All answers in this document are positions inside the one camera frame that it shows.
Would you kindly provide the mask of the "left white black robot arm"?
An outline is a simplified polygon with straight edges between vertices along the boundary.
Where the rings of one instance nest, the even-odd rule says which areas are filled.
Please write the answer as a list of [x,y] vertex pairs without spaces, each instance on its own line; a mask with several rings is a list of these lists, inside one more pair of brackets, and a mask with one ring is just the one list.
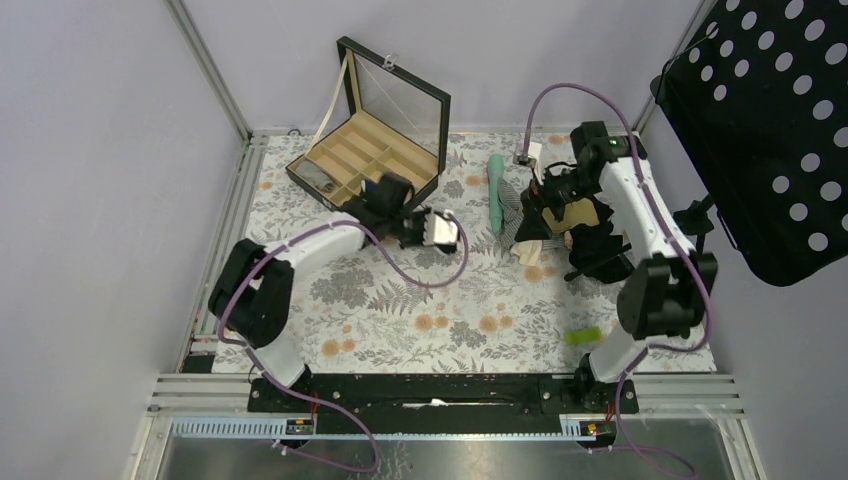
[[295,283],[340,257],[394,238],[402,248],[431,247],[444,254],[469,250],[463,227],[449,210],[410,207],[412,184],[392,173],[367,181],[315,227],[265,246],[249,238],[231,249],[208,299],[218,320],[216,335],[242,348],[272,386],[272,398],[288,411],[309,401],[310,385],[302,378],[307,364],[285,337]]

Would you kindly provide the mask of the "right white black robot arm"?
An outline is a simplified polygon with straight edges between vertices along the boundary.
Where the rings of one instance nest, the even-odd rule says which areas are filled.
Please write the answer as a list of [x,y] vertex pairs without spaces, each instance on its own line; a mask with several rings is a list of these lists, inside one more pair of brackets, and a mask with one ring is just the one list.
[[514,162],[530,169],[522,193],[524,219],[515,239],[543,239],[549,210],[563,219],[567,204],[601,195],[629,239],[637,264],[620,290],[618,326],[586,358],[591,374],[573,386],[575,402],[597,412],[613,398],[612,382],[630,373],[651,348],[670,350],[661,338],[686,339],[709,313],[717,261],[686,238],[665,206],[646,152],[632,135],[613,136],[601,121],[584,122],[570,135],[576,162],[543,165],[540,145],[524,140]]

